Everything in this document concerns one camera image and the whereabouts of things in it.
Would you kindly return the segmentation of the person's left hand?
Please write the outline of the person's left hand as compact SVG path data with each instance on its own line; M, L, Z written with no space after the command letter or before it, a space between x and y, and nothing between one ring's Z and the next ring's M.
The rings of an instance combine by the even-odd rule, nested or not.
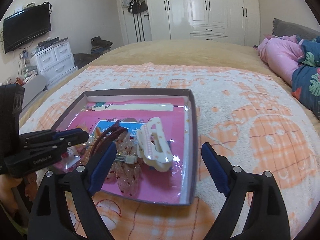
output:
M33 201L37 190L37 174L35 172L25 178L13 178L8 174L1 174L1 203L7 209L18 209L17 200L19 195Z

